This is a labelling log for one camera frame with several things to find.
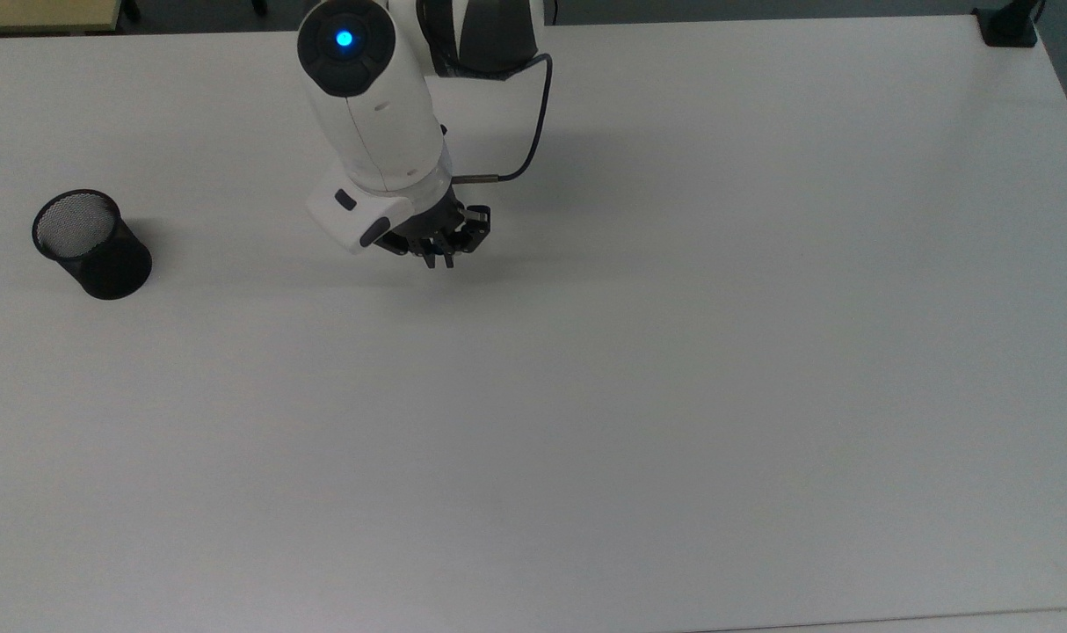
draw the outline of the white robotic arm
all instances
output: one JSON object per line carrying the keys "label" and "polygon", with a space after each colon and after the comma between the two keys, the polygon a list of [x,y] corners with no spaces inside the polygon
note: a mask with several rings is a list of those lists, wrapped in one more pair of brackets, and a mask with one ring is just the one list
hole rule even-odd
{"label": "white robotic arm", "polygon": [[[444,131],[425,73],[506,79],[537,54],[534,0],[325,0],[298,32],[307,95],[337,159],[308,197],[316,220],[350,252],[378,244],[452,266],[490,232],[488,207],[452,191]],[[547,56],[537,61],[550,61]],[[546,92],[537,137],[541,134]],[[509,177],[464,177],[465,183]]]}

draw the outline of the black stand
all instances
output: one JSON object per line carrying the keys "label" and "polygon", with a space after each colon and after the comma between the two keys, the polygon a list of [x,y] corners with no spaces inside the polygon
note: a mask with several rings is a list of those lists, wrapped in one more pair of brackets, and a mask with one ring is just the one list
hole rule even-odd
{"label": "black stand", "polygon": [[1006,7],[973,9],[971,13],[980,18],[980,32],[987,47],[1033,48],[1037,33],[1033,29],[1030,13],[1039,0],[1014,0]]}

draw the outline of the black mesh pencil holder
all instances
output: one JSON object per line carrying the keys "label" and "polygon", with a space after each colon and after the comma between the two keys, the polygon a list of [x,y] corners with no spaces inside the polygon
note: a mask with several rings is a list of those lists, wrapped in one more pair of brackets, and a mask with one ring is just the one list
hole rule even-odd
{"label": "black mesh pencil holder", "polygon": [[105,193],[77,189],[43,206],[32,227],[34,246],[66,269],[96,299],[121,299],[152,273],[152,253],[127,228]]}

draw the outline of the white table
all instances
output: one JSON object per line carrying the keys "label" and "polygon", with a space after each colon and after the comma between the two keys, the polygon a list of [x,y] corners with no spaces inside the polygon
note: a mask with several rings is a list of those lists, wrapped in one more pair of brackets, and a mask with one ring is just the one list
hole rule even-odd
{"label": "white table", "polygon": [[[453,270],[348,256],[290,33],[0,41],[0,631],[1067,607],[1067,102],[972,17],[557,28]],[[539,73],[433,83],[460,172]],[[28,230],[111,193],[84,296]]]}

